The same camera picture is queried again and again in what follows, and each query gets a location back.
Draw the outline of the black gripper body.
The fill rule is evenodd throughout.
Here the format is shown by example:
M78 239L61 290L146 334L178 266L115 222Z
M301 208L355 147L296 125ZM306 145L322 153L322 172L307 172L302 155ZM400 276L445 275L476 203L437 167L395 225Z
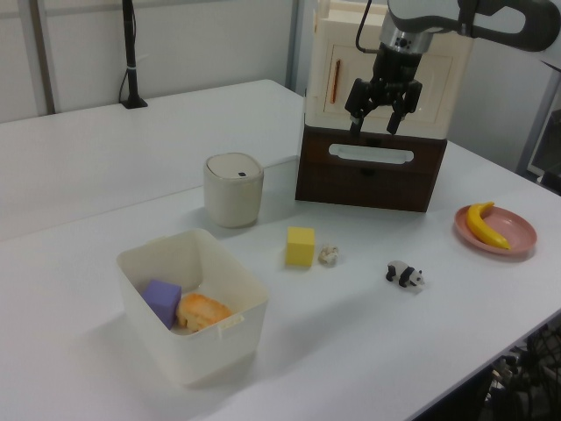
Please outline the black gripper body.
M422 54L398 51L384 43L380 43L373 64L371 82L374 84L412 82L415 80L415 74L422 57Z

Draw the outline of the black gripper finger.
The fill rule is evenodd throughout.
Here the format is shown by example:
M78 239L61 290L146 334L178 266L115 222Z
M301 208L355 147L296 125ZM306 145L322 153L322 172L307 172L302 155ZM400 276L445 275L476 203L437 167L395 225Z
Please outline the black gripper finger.
M373 110L387 104L386 82L383 79L357 78L351 88L344 108L351 118L351 134L360 134L365 117Z
M408 113L414 113L423 85L417 80L410 82L390 83L388 86L392 114L387 125L389 133L397 133L401 121Z

